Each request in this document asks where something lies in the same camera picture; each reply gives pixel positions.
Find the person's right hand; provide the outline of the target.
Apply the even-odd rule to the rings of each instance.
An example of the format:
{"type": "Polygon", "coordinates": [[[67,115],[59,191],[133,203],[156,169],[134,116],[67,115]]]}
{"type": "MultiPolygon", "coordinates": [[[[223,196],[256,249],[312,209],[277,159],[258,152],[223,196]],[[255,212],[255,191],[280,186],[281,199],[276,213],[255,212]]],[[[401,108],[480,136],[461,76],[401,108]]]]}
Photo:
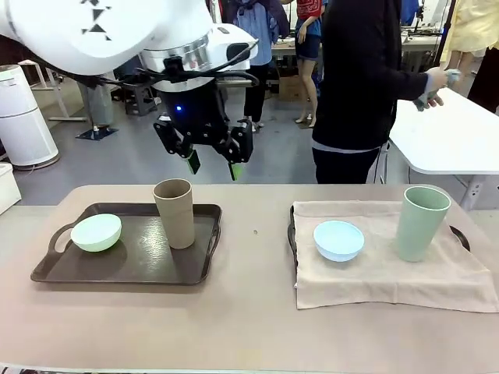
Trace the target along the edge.
{"type": "Polygon", "coordinates": [[[440,67],[433,67],[426,71],[427,83],[426,91],[433,92],[447,86],[448,76],[445,70],[440,67]]]}

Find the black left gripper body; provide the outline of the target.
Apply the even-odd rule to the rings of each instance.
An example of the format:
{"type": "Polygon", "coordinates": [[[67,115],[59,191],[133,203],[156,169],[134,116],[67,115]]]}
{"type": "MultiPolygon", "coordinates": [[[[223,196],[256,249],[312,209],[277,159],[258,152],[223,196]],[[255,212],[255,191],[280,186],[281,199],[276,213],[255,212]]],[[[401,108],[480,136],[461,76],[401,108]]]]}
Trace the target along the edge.
{"type": "Polygon", "coordinates": [[[192,144],[217,146],[228,131],[221,95],[215,78],[218,71],[186,71],[180,57],[163,60],[162,77],[166,83],[199,83],[192,89],[170,92],[160,90],[166,104],[166,115],[184,136],[190,136],[192,144]]]}

